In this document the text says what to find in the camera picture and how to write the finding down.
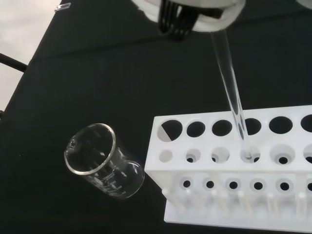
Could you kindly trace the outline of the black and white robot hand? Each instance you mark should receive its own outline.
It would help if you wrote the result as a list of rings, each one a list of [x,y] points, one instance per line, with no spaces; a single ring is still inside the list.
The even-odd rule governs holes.
[[[158,31],[174,41],[191,32],[211,33],[226,29],[240,15],[244,0],[134,0]]]

